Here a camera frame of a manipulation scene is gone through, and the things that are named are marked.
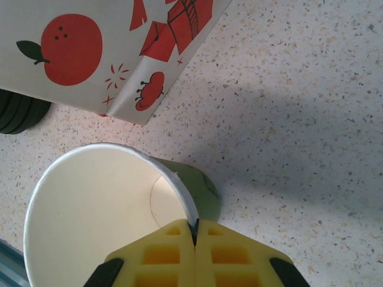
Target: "apple leaf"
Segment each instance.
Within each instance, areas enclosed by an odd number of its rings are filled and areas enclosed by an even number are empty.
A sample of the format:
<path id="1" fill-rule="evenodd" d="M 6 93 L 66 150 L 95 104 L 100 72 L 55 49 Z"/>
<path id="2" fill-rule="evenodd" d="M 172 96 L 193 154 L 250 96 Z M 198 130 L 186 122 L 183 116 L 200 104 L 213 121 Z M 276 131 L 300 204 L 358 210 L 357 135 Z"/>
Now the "apple leaf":
<path id="1" fill-rule="evenodd" d="M 44 62 L 42 56 L 41 46 L 32 41 L 18 41 L 16 42 L 19 50 L 28 58 L 36 60 L 37 62 Z"/>

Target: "cup rim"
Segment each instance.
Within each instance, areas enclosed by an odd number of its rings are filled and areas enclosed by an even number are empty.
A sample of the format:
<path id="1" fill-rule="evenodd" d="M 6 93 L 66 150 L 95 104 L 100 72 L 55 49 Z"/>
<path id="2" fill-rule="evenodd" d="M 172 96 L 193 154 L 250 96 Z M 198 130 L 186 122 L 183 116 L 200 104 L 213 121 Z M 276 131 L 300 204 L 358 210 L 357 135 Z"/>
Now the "cup rim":
<path id="1" fill-rule="evenodd" d="M 177 176 L 176 173 L 172 172 L 170 169 L 168 169 L 164 164 L 156 161 L 155 159 L 151 158 L 149 155 L 144 154 L 141 151 L 138 151 L 135 148 L 132 148 L 131 146 L 122 145 L 119 143 L 109 143 L 109 142 L 100 142 L 100 143 L 89 143 L 87 145 L 79 146 L 74 149 L 71 149 L 70 151 L 67 151 L 66 153 L 60 155 L 57 159 L 55 159 L 54 162 L 49 165 L 49 167 L 44 171 L 44 173 L 41 175 L 40 179 L 38 180 L 34 191 L 32 193 L 31 199 L 28 204 L 28 208 L 26 211 L 25 216 L 25 223 L 24 223 L 24 234 L 23 234 L 23 253 L 25 255 L 25 268 L 26 273 L 28 276 L 28 279 L 30 281 L 31 287 L 34 287 L 33 283 L 33 275 L 31 274 L 31 271 L 29 269 L 30 262 L 29 257 L 27 255 L 27 250 L 29 249 L 29 220 L 31 217 L 31 214 L 33 212 L 36 197 L 38 194 L 38 191 L 40 190 L 40 187 L 42 184 L 44 184 L 44 181 L 46 177 L 58 166 L 62 161 L 65 161 L 67 158 L 72 157 L 73 155 L 76 155 L 79 152 L 90 150 L 90 149 L 114 149 L 119 150 L 123 152 L 128 152 L 129 154 L 132 154 L 136 157 L 139 157 L 141 160 L 144 160 L 146 163 L 154 167 L 169 183 L 169 185 L 173 188 L 176 195 L 178 196 L 178 199 L 180 200 L 185 214 L 187 221 L 189 225 L 194 227 L 196 225 L 196 221 L 199 218 L 197 207 L 194 203 L 192 195 L 189 193 L 186 186 L 182 183 L 181 179 Z"/>

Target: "red star illustration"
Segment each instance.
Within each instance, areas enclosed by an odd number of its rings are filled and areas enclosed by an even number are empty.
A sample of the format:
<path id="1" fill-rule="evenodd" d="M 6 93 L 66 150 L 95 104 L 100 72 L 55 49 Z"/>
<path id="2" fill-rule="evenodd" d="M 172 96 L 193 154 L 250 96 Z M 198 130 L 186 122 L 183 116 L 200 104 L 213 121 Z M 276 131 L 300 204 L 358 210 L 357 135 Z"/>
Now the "red star illustration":
<path id="1" fill-rule="evenodd" d="M 109 97 L 108 96 L 108 98 L 105 100 L 105 101 L 103 101 L 102 103 L 107 103 L 107 105 L 109 105 L 109 102 L 111 101 L 111 100 L 113 100 L 114 98 L 113 97 Z"/>

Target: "green cup exterior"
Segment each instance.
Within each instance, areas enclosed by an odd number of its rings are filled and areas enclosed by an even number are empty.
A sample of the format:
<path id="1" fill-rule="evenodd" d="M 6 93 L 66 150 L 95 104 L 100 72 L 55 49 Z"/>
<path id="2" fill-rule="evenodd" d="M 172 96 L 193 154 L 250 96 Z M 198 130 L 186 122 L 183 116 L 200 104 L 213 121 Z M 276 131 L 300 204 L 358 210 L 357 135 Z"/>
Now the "green cup exterior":
<path id="1" fill-rule="evenodd" d="M 221 198 L 209 177 L 199 169 L 187 164 L 154 158 L 177 174 L 186 186 L 197 207 L 200 219 L 218 221 L 221 212 Z"/>

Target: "red gift box illustration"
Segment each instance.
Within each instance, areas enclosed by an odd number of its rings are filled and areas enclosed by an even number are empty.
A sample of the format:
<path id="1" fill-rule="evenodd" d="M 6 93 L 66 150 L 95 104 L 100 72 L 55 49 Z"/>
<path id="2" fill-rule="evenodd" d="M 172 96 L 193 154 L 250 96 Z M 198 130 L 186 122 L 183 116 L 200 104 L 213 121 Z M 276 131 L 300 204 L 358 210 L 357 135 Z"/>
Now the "red gift box illustration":
<path id="1" fill-rule="evenodd" d="M 168 23 L 153 21 L 140 56 L 168 62 L 177 46 L 181 54 L 212 17 L 213 0 L 178 0 L 168 12 Z"/>

